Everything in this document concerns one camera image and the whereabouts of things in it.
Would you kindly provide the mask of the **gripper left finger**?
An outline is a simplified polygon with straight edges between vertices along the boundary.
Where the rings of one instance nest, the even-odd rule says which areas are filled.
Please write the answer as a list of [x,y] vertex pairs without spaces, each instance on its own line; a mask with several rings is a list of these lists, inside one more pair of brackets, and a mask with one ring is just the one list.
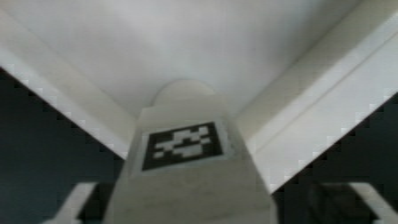
[[55,216],[40,224],[103,224],[113,186],[110,182],[78,183]]

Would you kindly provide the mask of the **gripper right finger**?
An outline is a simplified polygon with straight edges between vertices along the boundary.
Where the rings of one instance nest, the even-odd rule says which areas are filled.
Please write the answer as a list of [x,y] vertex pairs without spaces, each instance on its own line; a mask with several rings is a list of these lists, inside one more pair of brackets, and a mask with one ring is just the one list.
[[328,182],[312,185],[307,224],[398,224],[398,211],[369,183]]

